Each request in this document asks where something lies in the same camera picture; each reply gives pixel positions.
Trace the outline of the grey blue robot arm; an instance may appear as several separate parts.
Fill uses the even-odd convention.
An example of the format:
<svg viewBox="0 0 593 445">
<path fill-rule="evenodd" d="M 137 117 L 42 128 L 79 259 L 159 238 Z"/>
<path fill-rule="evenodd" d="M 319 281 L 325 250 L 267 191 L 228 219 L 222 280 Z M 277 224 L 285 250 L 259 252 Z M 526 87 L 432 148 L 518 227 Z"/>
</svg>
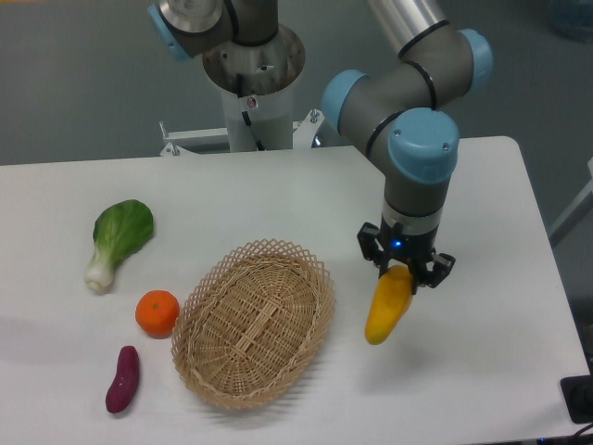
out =
<svg viewBox="0 0 593 445">
<path fill-rule="evenodd" d="M 358 234 L 363 257 L 386 271 L 404 264 L 414 287 L 436 287 L 455 260 L 435 250 L 459 130 L 441 107 L 481 87 L 492 50 L 473 30 L 457 30 L 434 1 L 373 1 L 371 10 L 399 63 L 374 79 L 337 74 L 321 102 L 324 120 L 385 178 L 379 225 Z M 232 151 L 294 146 L 291 90 L 305 65 L 300 38 L 274 1 L 157 1 L 148 9 L 173 57 L 200 57 L 219 89 Z"/>
</svg>

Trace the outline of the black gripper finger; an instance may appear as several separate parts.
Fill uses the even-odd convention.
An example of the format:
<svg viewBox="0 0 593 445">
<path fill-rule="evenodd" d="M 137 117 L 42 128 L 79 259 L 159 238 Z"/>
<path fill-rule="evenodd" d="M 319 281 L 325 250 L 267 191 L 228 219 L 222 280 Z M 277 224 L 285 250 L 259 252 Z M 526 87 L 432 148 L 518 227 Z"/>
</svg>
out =
<svg viewBox="0 0 593 445">
<path fill-rule="evenodd" d="M 455 263 L 454 256 L 436 251 L 432 251 L 426 260 L 412 260 L 410 263 L 410 273 L 413 278 L 412 294 L 415 295 L 419 287 L 439 286 L 448 278 Z"/>
<path fill-rule="evenodd" d="M 385 249 L 380 242 L 380 229 L 370 222 L 365 222 L 357 233 L 357 239 L 363 258 L 378 269 L 381 278 L 387 268 Z"/>
</svg>

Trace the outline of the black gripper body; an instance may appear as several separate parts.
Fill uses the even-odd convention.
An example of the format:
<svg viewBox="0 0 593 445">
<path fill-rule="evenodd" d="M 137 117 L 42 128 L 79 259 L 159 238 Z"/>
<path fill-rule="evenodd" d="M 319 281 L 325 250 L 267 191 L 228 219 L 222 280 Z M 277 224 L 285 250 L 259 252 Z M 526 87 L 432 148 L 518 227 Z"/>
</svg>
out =
<svg viewBox="0 0 593 445">
<path fill-rule="evenodd" d="M 381 220 L 379 242 L 384 253 L 379 262 L 379 276 L 383 276 L 391 260 L 408 266 L 413 278 L 432 278 L 428 264 L 433 263 L 435 238 L 438 225 L 420 235 L 404 234 L 400 223 L 390 226 L 385 218 Z"/>
</svg>

